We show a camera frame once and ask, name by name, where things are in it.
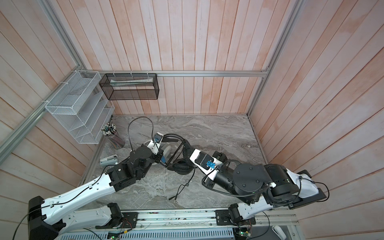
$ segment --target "wooden wall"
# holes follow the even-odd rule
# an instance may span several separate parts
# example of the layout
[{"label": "wooden wall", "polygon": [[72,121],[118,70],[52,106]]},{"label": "wooden wall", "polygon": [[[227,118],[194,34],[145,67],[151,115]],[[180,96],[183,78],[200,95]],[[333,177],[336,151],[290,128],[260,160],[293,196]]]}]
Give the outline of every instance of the wooden wall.
[{"label": "wooden wall", "polygon": [[[37,1],[0,1],[0,142],[75,66]],[[0,165],[2,238],[12,238],[31,198],[77,187],[93,148],[46,114]],[[27,237],[24,221],[16,239]]]},{"label": "wooden wall", "polygon": [[[295,0],[51,0],[90,70],[261,70]],[[245,113],[246,77],[159,78],[158,100],[115,101],[117,114]]]},{"label": "wooden wall", "polygon": [[306,1],[251,115],[269,162],[330,189],[296,210],[307,239],[384,239],[383,12]]}]

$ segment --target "black wire mesh basket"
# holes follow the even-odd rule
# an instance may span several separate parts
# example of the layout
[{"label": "black wire mesh basket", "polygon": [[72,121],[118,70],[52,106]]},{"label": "black wire mesh basket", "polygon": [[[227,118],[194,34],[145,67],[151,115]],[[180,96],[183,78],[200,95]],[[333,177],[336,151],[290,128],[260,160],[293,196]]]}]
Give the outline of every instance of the black wire mesh basket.
[{"label": "black wire mesh basket", "polygon": [[107,73],[100,86],[109,100],[146,100],[159,96],[159,84],[154,73]]}]

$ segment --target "marble table surface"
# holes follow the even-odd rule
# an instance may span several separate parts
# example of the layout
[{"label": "marble table surface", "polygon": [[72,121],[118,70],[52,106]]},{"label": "marble table surface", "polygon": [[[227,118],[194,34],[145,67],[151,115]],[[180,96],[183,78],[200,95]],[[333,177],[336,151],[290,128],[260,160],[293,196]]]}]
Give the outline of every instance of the marble table surface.
[{"label": "marble table surface", "polygon": [[[109,141],[106,141],[100,158],[118,155],[119,162],[129,156],[131,147],[128,141],[127,127],[134,119],[132,116],[113,117],[119,134],[125,139],[125,146],[115,150]],[[214,151],[223,152],[229,159],[252,164],[265,164],[261,150],[253,134],[250,122],[245,115],[227,116],[149,116],[154,124],[154,132],[176,133],[186,138],[190,144],[208,154]],[[133,148],[151,138],[152,124],[148,119],[141,118],[130,126],[130,136]],[[96,162],[92,179],[98,177],[104,167]],[[82,209],[92,209],[115,202],[120,209],[182,209],[182,208],[210,208],[228,207],[230,204],[240,202],[235,197],[229,197],[210,191],[201,185],[204,176],[199,169],[188,187],[177,197],[177,200],[168,200],[174,196],[180,184],[185,184],[191,178],[188,175],[179,175],[165,169],[163,166],[152,165],[145,178],[123,190],[93,201]]]}]

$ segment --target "pencil holder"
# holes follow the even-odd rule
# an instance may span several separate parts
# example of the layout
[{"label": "pencil holder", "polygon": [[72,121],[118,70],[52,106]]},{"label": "pencil holder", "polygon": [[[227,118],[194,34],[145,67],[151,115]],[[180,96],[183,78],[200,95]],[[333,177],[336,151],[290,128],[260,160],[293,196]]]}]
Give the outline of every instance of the pencil holder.
[{"label": "pencil holder", "polygon": [[111,141],[112,147],[114,149],[120,149],[124,147],[125,141],[122,137],[120,137],[117,132],[115,124],[105,124],[104,127],[100,130],[103,135]]},{"label": "pencil holder", "polygon": [[117,132],[112,136],[106,136],[106,137],[111,141],[112,147],[114,149],[120,149],[125,145],[124,139],[121,138]]}]

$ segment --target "metal rail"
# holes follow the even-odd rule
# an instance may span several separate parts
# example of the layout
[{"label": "metal rail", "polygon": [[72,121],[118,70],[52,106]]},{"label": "metal rail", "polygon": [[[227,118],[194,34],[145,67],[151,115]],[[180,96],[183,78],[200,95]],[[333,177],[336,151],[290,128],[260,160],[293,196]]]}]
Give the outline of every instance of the metal rail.
[{"label": "metal rail", "polygon": [[265,77],[266,70],[259,71],[103,71],[97,70],[101,75],[106,73],[155,73],[158,77]]}]

